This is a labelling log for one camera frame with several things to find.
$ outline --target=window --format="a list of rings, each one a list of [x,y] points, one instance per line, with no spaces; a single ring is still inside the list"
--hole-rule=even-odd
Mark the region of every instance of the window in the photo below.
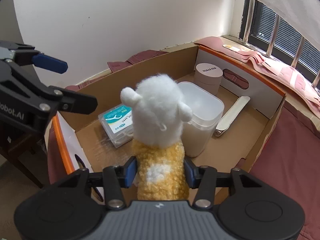
[[[239,37],[241,39],[244,36],[248,8],[249,0],[245,0],[243,22]],[[273,10],[263,3],[256,1],[248,43],[267,51],[275,19],[276,13]],[[291,65],[300,39],[301,34],[281,18],[272,55],[284,63]],[[304,43],[296,69],[310,82],[313,82],[320,69],[320,52],[307,40]]]

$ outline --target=white curtain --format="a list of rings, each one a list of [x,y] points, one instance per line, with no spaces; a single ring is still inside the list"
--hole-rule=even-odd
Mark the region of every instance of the white curtain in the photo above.
[[[319,0],[258,0],[278,13],[320,50]]]

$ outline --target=cylindrical lid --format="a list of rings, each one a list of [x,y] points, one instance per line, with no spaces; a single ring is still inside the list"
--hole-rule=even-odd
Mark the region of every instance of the cylindrical lid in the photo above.
[[[195,80],[207,85],[220,85],[223,72],[220,68],[209,63],[196,66]]]

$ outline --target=dental floss pick box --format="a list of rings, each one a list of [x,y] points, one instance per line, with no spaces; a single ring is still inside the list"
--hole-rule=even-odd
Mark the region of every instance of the dental floss pick box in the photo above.
[[[133,138],[132,111],[130,107],[120,104],[100,114],[98,119],[115,148]]]

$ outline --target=stuffed toy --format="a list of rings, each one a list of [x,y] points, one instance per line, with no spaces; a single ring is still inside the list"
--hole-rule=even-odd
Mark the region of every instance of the stuffed toy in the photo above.
[[[184,175],[183,122],[192,118],[178,85],[167,75],[124,88],[121,101],[132,108],[133,154],[138,160],[139,200],[181,200],[189,196]]]

